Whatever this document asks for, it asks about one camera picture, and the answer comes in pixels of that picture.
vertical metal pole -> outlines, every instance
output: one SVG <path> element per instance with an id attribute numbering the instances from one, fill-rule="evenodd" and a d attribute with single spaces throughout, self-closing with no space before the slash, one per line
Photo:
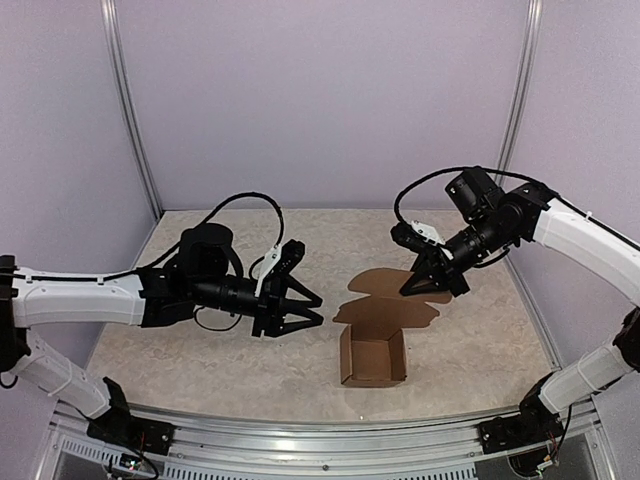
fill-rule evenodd
<path id="1" fill-rule="evenodd" d="M 147 156 L 142 144 L 142 137 L 138 128 L 133 102 L 131 100 L 131 91 L 127 80 L 127 70 L 125 68 L 124 55 L 122 53 L 122 42 L 120 40 L 120 30 L 118 29 L 118 15 L 116 11 L 115 0 L 101 0 L 102 20 L 107 35 L 107 45 L 111 57 L 111 66 L 116 80 L 116 88 L 120 98 L 120 106 L 122 108 L 122 116 L 129 133 L 129 139 L 133 148 L 133 155 L 136 161 L 136 167 L 142 180 L 145 195 L 149 202 L 149 207 L 153 212 L 156 220 L 159 220 L 163 214 L 162 203 L 156 189 L 147 161 Z"/>
<path id="2" fill-rule="evenodd" d="M 529 90 L 529 81 L 533 71 L 533 58 L 538 44 L 538 34 L 540 31 L 540 18 L 542 15 L 542 0 L 529 0 L 529 13 L 527 16 L 527 26 L 522 43 L 522 54 L 518 67 L 516 88 L 511 101 L 511 111 L 507 121 L 507 129 L 500 147 L 500 157 L 498 160 L 498 170 L 508 170 L 513 156 L 513 149 L 516 144 L 520 122 Z M 496 182 L 502 186 L 504 177 L 496 175 Z"/>

ventilation grille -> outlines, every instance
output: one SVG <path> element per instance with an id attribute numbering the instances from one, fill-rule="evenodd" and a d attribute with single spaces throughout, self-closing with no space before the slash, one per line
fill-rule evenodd
<path id="1" fill-rule="evenodd" d="M 85 460 L 89 460 L 94 463 L 108 465 L 111 460 L 113 465 L 118 465 L 120 462 L 120 452 L 109 446 L 95 445 L 89 441 L 66 437 L 62 443 L 62 451 L 80 457 Z M 150 474 L 147 472 L 138 472 L 139 478 L 148 477 Z M 278 475 L 260 475 L 260 476 L 246 476 L 236 475 L 230 472 L 223 472 L 213 468 L 199 468 L 192 467 L 190 465 L 183 465 L 173 462 L 165 462 L 164 473 L 161 478 L 166 480 L 278 480 L 282 478 Z M 332 480 L 330 475 L 323 475 L 326 480 Z M 350 477 L 341 476 L 340 479 L 347 480 Z M 351 477 L 355 479 L 362 479 L 363 477 Z M 414 472 L 410 475 L 404 476 L 389 476 L 389 475 L 368 475 L 367 480 L 477 480 L 475 466 L 470 463 L 466 465 L 459 465 L 457 467 L 442 468 L 442 469 L 430 469 L 421 472 Z"/>

robotic arm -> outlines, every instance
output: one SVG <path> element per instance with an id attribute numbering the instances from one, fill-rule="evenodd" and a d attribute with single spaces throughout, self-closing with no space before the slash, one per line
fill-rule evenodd
<path id="1" fill-rule="evenodd" d="M 166 454 L 172 425 L 131 416 L 116 382 L 74 365 L 30 327 L 59 322 L 165 327 L 193 318 L 196 306 L 254 317 L 256 337 L 279 337 L 322 324 L 322 316 L 312 310 L 322 299 L 291 276 L 305 253 L 302 242 L 274 247 L 253 280 L 243 277 L 232 240 L 227 227 L 204 223 L 183 232 L 177 254 L 163 267 L 113 275 L 38 272 L 1 256 L 0 372 L 76 407 L 89 420 L 91 437 L 131 448 L 144 438 L 145 451 Z M 227 274 L 230 265 L 235 275 Z M 289 289 L 305 299 L 286 298 Z M 305 320 L 285 322 L 287 314 Z"/>
<path id="2" fill-rule="evenodd" d="M 533 179 L 505 193 L 482 167 L 442 173 L 452 170 L 462 173 L 446 186 L 446 192 L 469 226 L 451 239 L 444 241 L 429 225 L 406 222 L 399 212 L 402 196 L 438 172 L 415 182 L 396 200 L 400 222 L 392 228 L 392 238 L 418 254 L 414 273 L 401 289 L 403 295 L 446 290 L 462 295 L 469 291 L 467 270 L 494 263 L 510 246 L 518 247 L 525 240 L 573 259 L 634 305 L 612 342 L 540 380 L 520 403 L 519 415 L 479 426 L 485 453 L 546 441 L 548 433 L 562 435 L 560 412 L 622 376 L 640 371 L 640 247 Z M 501 249 L 494 260 L 481 263 Z"/>

marbled table surface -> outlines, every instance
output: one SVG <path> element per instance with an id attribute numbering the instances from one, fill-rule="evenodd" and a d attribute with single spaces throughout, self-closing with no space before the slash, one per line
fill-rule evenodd
<path id="1" fill-rule="evenodd" d="M 395 245 L 390 210 L 285 210 L 285 239 L 307 246 L 296 278 L 324 298 L 321 327 L 279 339 L 250 336 L 252 319 L 232 331 L 208 332 L 193 321 L 167 328 L 107 325 L 89 369 L 109 376 L 132 403 L 236 418 L 340 422 L 401 420 L 478 412 L 515 405 L 550 371 L 515 286 L 502 264 L 472 270 L 472 293 L 448 305 L 424 329 L 405 329 L 407 380 L 383 389 L 340 385 L 338 339 L 332 318 L 340 304 L 361 295 L 347 291 L 359 272 L 408 269 L 414 255 Z M 206 212 L 168 212 L 140 264 L 176 242 Z M 464 225 L 457 212 L 407 211 L 445 237 Z M 216 221 L 234 231 L 245 265 L 277 236 L 270 210 L 224 210 Z M 201 321 L 223 327 L 234 319 L 203 311 Z"/>

cardboard box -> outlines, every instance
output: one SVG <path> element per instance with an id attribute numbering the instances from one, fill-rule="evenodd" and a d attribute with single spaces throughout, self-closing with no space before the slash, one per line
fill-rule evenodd
<path id="1" fill-rule="evenodd" d="M 391 387 L 407 377 L 403 328 L 424 328 L 440 313 L 425 302 L 449 303 L 451 294 L 403 297 L 411 272 L 375 268 L 349 282 L 369 296 L 342 304 L 333 319 L 347 324 L 340 336 L 340 381 L 349 387 Z"/>

